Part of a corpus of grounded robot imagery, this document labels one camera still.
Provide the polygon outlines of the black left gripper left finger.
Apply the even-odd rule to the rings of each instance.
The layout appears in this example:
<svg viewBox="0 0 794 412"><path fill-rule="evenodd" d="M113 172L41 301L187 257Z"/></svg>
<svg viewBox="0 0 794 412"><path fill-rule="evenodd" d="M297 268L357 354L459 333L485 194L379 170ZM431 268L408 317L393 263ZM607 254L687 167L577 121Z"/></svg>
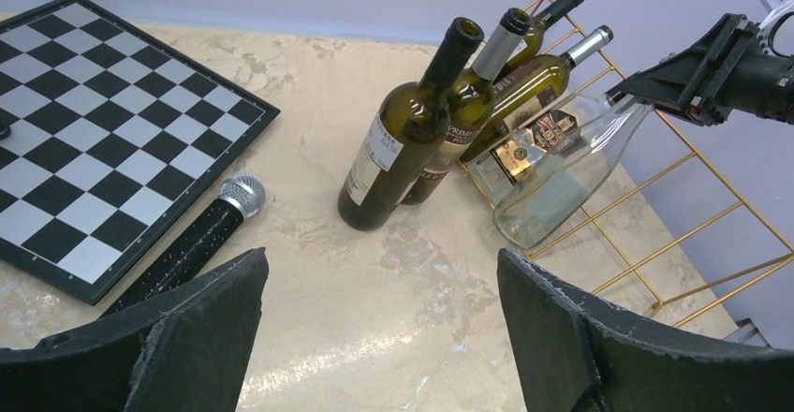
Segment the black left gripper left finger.
<svg viewBox="0 0 794 412"><path fill-rule="evenodd" d="M255 248L30 349L1 352L5 411L232 411L269 275Z"/></svg>

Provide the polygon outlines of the green wine bottle dark label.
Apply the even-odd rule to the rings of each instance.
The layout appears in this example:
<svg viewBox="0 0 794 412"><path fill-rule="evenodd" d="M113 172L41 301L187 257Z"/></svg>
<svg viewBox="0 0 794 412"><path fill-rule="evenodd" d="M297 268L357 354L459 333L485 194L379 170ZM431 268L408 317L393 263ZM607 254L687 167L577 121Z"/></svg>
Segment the green wine bottle dark label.
<svg viewBox="0 0 794 412"><path fill-rule="evenodd" d="M549 106L566 90L570 72L614 38L607 25L560 54L540 54L509 72L495 86L493 115L460 157L469 163L504 136Z"/></svg>

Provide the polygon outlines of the clear glass bottle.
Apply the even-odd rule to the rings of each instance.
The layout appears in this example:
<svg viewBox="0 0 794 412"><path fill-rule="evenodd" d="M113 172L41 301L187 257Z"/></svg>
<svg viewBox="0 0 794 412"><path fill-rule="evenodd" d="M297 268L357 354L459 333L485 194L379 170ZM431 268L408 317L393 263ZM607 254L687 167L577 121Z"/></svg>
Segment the clear glass bottle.
<svg viewBox="0 0 794 412"><path fill-rule="evenodd" d="M607 181L653 110L633 96L572 94L554 105L525 132L537 155L532 173L495 207L496 229L535 250Z"/></svg>

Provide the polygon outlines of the tall dark green bottle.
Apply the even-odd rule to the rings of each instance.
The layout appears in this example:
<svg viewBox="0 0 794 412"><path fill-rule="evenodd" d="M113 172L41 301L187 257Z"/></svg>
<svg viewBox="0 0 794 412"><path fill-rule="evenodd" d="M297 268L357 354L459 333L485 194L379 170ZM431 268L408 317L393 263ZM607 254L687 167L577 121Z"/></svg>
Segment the tall dark green bottle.
<svg viewBox="0 0 794 412"><path fill-rule="evenodd" d="M413 187L448 133L446 94L483 38L477 23L455 18L422 77L385 96L338 195L347 225L380 228Z"/></svg>

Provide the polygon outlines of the green bottle silver neck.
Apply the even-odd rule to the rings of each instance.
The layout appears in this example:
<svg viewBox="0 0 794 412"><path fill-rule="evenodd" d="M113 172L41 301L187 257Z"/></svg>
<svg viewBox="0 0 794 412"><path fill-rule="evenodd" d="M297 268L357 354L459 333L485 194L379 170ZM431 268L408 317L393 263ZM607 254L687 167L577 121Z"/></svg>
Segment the green bottle silver neck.
<svg viewBox="0 0 794 412"><path fill-rule="evenodd" d="M493 113L493 82L531 25L531 16L525 10L509 8L473 63L453 83L447 94L448 134L406 191L402 204L417 205L427 200L478 136Z"/></svg>

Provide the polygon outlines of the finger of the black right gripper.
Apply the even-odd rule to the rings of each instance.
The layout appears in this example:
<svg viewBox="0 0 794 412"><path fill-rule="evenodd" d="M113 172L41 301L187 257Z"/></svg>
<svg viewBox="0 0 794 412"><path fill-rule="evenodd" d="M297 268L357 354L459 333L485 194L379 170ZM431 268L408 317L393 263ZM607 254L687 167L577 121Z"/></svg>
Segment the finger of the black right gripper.
<svg viewBox="0 0 794 412"><path fill-rule="evenodd" d="M618 82L606 96L611 104L633 96L677 118L725 118L725 108L707 102L703 91L726 46L727 20L722 18L689 48Z"/></svg>

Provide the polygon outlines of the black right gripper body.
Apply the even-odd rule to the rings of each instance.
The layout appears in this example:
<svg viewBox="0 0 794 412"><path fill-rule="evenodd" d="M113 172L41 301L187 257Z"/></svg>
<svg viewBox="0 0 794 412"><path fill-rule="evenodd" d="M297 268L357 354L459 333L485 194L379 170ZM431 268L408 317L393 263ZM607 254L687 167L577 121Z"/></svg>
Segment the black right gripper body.
<svg viewBox="0 0 794 412"><path fill-rule="evenodd" d="M738 110L793 123L793 54L775 49L757 22L727 13L690 50L704 59L685 92L685 119L721 125Z"/></svg>

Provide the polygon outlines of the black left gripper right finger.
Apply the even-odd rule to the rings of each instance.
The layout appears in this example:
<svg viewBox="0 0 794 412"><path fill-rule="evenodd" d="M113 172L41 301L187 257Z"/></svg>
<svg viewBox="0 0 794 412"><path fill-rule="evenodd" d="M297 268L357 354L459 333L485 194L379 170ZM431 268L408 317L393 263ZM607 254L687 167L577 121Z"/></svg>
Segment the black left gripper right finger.
<svg viewBox="0 0 794 412"><path fill-rule="evenodd" d="M793 355L635 314L508 249L497 281L531 411L789 411Z"/></svg>

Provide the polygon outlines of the clear square liquor bottle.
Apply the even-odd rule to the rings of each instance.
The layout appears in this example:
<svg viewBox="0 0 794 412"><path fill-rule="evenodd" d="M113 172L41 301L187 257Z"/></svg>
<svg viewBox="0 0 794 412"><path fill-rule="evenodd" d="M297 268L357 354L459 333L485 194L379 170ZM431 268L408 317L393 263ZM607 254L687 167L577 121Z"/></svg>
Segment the clear square liquor bottle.
<svg viewBox="0 0 794 412"><path fill-rule="evenodd" d="M468 165L482 195L495 206L512 186L536 176L546 153L568 156L584 146L581 127L611 106L605 94L570 94L514 128Z"/></svg>

